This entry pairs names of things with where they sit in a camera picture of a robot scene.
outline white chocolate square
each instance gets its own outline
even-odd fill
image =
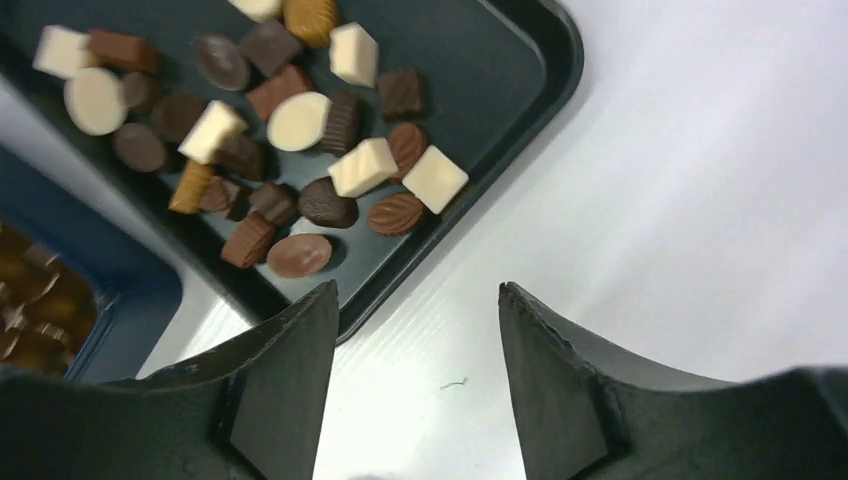
[[[197,163],[208,165],[224,141],[245,130],[247,123],[232,107],[212,100],[177,150]]]
[[[336,194],[356,198],[397,173],[398,166],[385,138],[368,138],[330,165]]]
[[[439,214],[468,183],[468,174],[435,145],[430,145],[402,183],[431,212]]]
[[[358,23],[330,32],[330,71],[345,82],[374,88],[380,47]]]
[[[229,2],[256,23],[279,17],[283,11],[283,0],[229,0]]]
[[[86,50],[88,35],[61,25],[41,30],[41,40],[32,68],[68,80],[83,68],[97,65],[97,58]]]

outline white table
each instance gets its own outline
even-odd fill
[[[703,375],[848,363],[848,4],[566,3],[574,100],[337,350],[316,479],[524,478],[505,280]],[[0,140],[180,269],[191,301],[143,373],[246,328],[6,91],[0,109]]]

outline white chocolate disc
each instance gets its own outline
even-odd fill
[[[285,152],[299,152],[324,136],[330,99],[318,92],[297,94],[281,103],[268,120],[268,141]]]
[[[68,80],[65,107],[74,124],[93,136],[114,132],[127,118],[121,81],[105,68],[84,68]]]

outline white chocolate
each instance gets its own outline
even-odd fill
[[[367,193],[397,171],[397,163],[385,138],[363,140],[327,169],[336,194],[347,198]]]
[[[97,65],[97,58],[86,50],[88,35],[61,25],[41,30],[41,40],[32,68],[68,80],[80,70]]]
[[[283,0],[229,0],[232,6],[256,23],[279,17],[283,12]]]
[[[402,183],[431,212],[439,214],[468,183],[468,174],[435,145],[430,145]]]
[[[380,47],[358,23],[330,32],[330,71],[351,85],[374,88]]]
[[[118,77],[100,67],[84,68],[65,82],[65,107],[74,124],[88,135],[106,135],[127,118]]]
[[[222,143],[245,130],[247,123],[232,107],[212,100],[177,150],[197,163],[208,165]]]
[[[281,103],[268,120],[268,141],[285,152],[299,152],[324,136],[330,99],[318,92],[303,92]]]

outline blue container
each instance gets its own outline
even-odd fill
[[[59,254],[99,299],[97,322],[66,377],[99,383],[135,376],[180,305],[176,272],[2,148],[0,220]]]

